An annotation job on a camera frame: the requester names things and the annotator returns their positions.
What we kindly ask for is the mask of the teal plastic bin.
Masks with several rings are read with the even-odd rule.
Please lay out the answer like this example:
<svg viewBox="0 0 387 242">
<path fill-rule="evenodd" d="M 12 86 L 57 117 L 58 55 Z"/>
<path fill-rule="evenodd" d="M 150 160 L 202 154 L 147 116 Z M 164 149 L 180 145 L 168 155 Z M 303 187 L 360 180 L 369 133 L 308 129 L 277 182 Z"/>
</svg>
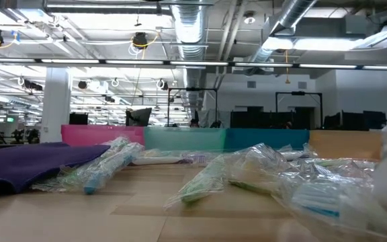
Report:
<svg viewBox="0 0 387 242">
<path fill-rule="evenodd" d="M 223 150 L 226 130 L 222 128 L 146 127 L 146 150 L 211 151 Z"/>
</svg>

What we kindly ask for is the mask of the grey monitor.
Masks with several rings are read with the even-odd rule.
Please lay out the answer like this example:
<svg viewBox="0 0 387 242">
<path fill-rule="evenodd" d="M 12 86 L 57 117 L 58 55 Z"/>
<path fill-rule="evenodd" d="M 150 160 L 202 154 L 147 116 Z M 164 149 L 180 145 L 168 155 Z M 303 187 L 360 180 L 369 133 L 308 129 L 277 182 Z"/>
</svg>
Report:
<svg viewBox="0 0 387 242">
<path fill-rule="evenodd" d="M 126 126 L 148 126 L 152 108 L 126 111 Z"/>
</svg>

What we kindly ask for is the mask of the long ceiling light strip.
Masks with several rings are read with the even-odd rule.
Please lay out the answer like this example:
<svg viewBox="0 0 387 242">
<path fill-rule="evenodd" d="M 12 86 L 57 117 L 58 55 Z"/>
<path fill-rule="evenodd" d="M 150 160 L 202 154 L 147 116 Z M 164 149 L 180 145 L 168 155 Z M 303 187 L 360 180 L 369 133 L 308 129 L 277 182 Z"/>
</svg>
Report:
<svg viewBox="0 0 387 242">
<path fill-rule="evenodd" d="M 233 61 L 140 60 L 140 59 L 73 59 L 73 58 L 0 58 L 4 65 L 65 67 L 240 67 L 277 69 L 342 69 L 387 71 L 387 65 L 335 65 L 306 63 L 246 63 Z"/>
</svg>

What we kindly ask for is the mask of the blue plastic bin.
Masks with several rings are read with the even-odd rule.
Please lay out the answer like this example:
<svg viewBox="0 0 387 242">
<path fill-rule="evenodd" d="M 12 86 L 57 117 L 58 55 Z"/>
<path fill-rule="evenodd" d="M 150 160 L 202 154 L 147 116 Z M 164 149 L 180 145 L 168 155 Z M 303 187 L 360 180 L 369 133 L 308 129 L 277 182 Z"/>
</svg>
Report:
<svg viewBox="0 0 387 242">
<path fill-rule="evenodd" d="M 226 130 L 224 149 L 236 151 L 259 143 L 273 149 L 286 145 L 291 145 L 293 149 L 303 149 L 309 138 L 309 130 L 229 128 Z"/>
</svg>

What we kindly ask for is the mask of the pink plastic bin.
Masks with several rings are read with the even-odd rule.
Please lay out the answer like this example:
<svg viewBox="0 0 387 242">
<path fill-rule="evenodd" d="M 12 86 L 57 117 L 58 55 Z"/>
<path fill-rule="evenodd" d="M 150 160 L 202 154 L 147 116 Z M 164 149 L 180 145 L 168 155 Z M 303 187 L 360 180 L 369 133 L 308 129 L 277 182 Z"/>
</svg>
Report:
<svg viewBox="0 0 387 242">
<path fill-rule="evenodd" d="M 61 126 L 62 141 L 70 146 L 79 147 L 98 145 L 114 140 L 119 136 L 131 142 L 145 145 L 144 128 L 141 126 L 76 125 Z"/>
</svg>

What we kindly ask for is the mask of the black box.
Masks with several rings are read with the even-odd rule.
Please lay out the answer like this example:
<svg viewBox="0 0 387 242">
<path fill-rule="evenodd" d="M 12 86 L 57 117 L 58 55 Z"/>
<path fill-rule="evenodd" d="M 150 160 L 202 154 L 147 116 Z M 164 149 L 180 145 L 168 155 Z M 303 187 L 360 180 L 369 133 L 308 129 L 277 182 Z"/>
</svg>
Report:
<svg viewBox="0 0 387 242">
<path fill-rule="evenodd" d="M 72 125 L 88 125 L 88 114 L 82 114 L 82 113 L 70 113 L 69 116 L 69 124 Z"/>
</svg>

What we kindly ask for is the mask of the blue toothbrush in clear wrapper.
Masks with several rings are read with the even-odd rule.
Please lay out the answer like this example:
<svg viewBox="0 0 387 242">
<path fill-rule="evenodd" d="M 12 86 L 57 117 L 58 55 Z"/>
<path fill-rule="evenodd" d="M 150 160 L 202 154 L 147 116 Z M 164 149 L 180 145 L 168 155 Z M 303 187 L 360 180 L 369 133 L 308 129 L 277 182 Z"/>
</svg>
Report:
<svg viewBox="0 0 387 242">
<path fill-rule="evenodd" d="M 384 231 L 387 214 L 372 198 L 369 159 L 298 159 L 279 173 L 277 201 L 294 212 L 338 225 Z"/>
<path fill-rule="evenodd" d="M 84 192 L 87 195 L 105 187 L 116 172 L 131 164 L 144 150 L 140 143 L 120 136 L 106 142 L 109 149 L 83 165 L 62 166 L 56 176 L 37 181 L 31 189 L 44 192 Z"/>
</svg>

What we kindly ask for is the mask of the white building pillar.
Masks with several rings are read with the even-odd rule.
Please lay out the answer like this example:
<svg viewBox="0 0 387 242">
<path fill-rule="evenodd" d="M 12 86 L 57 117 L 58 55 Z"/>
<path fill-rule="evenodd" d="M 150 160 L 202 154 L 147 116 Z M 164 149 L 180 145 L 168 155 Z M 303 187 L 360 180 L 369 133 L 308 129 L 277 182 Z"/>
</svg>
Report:
<svg viewBox="0 0 387 242">
<path fill-rule="evenodd" d="M 69 123 L 72 78 L 67 68 L 47 67 L 40 131 L 41 143 L 61 142 Z"/>
</svg>

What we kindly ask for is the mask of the orange plastic bin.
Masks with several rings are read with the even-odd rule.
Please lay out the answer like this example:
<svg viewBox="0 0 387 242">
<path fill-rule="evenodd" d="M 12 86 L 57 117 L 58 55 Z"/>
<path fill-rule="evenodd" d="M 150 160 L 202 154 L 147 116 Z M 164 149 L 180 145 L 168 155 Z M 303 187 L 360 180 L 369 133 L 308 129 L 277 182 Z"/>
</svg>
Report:
<svg viewBox="0 0 387 242">
<path fill-rule="evenodd" d="M 309 145 L 320 158 L 379 160 L 382 134 L 379 131 L 312 130 Z"/>
</svg>

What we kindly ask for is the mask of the purple folded cloth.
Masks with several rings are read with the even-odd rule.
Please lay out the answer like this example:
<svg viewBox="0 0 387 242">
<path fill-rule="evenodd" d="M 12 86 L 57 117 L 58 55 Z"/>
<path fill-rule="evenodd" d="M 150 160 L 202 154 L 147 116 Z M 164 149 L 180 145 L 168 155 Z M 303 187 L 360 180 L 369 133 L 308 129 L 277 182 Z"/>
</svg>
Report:
<svg viewBox="0 0 387 242">
<path fill-rule="evenodd" d="M 100 157 L 109 145 L 73 147 L 42 143 L 0 149 L 0 195 L 18 194 L 34 182 L 56 175 L 61 167 L 75 167 Z"/>
</svg>

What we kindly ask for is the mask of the black gantry frame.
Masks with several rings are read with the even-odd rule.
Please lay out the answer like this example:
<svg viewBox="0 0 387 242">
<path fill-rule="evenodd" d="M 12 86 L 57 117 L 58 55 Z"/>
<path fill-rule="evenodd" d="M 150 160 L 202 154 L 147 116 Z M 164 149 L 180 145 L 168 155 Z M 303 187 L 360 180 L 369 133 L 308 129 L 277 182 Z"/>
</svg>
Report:
<svg viewBox="0 0 387 242">
<path fill-rule="evenodd" d="M 322 128 L 324 125 L 324 117 L 323 117 L 323 94 L 318 92 L 305 92 L 305 91 L 277 91 L 275 92 L 275 113 L 279 112 L 279 103 L 278 99 L 279 95 L 293 95 L 293 96 L 304 96 L 309 95 L 313 100 L 315 100 L 312 96 L 317 95 L 319 97 L 319 106 L 320 106 L 320 127 Z"/>
<path fill-rule="evenodd" d="M 167 90 L 167 127 L 170 127 L 169 119 L 170 119 L 170 104 L 171 104 L 171 92 L 173 90 L 179 91 L 186 91 L 186 92 L 199 92 L 199 91 L 213 91 L 215 93 L 214 95 L 214 101 L 215 101 L 215 122 L 218 120 L 218 89 L 217 88 L 201 88 L 201 87 L 169 87 Z"/>
</svg>

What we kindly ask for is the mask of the silver air duct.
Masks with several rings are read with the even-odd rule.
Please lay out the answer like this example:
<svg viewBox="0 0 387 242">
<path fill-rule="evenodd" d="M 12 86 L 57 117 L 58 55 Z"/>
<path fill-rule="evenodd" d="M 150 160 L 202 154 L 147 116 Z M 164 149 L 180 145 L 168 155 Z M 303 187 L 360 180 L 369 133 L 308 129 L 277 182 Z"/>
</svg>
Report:
<svg viewBox="0 0 387 242">
<path fill-rule="evenodd" d="M 264 23 L 263 43 L 249 58 L 252 63 L 266 62 L 277 49 L 291 49 L 296 25 L 312 8 L 317 0 L 285 0 L 277 14 Z"/>
<path fill-rule="evenodd" d="M 179 60 L 185 62 L 203 61 L 205 58 L 205 22 L 206 7 L 203 5 L 172 5 L 174 28 L 179 44 Z M 186 88 L 200 91 L 188 91 L 185 96 L 189 109 L 200 110 L 206 86 L 206 70 L 203 67 L 186 67 L 183 70 L 183 82 Z"/>
</svg>

